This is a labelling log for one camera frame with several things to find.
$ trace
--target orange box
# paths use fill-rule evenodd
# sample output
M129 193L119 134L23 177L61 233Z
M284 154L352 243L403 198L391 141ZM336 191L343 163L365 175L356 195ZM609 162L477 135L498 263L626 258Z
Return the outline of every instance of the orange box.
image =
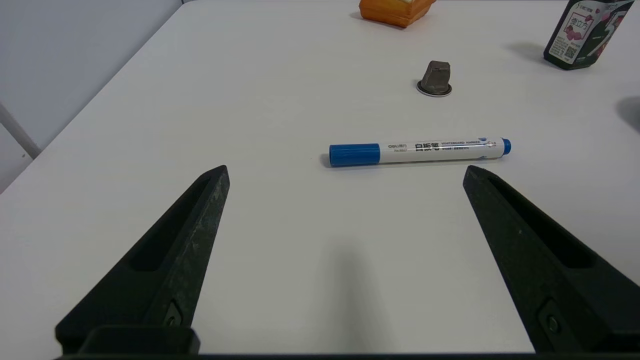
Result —
M360 15L401 28L424 16L436 0L360 0Z

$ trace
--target black bottle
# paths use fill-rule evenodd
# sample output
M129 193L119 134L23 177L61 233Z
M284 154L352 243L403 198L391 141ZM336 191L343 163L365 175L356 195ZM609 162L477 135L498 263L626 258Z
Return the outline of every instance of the black bottle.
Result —
M544 58L564 70L592 66L634 0L570 0Z

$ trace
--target whiteboard marker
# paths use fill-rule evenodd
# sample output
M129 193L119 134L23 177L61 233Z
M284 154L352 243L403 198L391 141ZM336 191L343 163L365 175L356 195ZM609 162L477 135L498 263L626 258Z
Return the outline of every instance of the whiteboard marker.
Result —
M410 161L496 159L509 152L511 152L511 142L508 139L471 138L331 145L329 159L333 167L346 167Z

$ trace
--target table surface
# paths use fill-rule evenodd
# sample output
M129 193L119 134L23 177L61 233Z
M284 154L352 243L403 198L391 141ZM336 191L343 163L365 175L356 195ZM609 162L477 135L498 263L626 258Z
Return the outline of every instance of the table surface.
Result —
M231 189L202 352L530 352L462 188L512 184L640 282L640 11L598 63L541 59L564 1L187 3L0 196L0 348L53 329L202 172ZM453 93L415 89L430 60ZM501 160L330 168L332 143L503 136Z

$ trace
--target white wall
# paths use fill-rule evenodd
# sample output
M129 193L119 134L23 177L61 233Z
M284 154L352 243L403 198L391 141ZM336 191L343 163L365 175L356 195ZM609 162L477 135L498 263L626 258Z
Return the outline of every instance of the white wall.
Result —
M0 0L0 102L43 149L181 0Z
M0 193L31 163L31 157L0 124Z

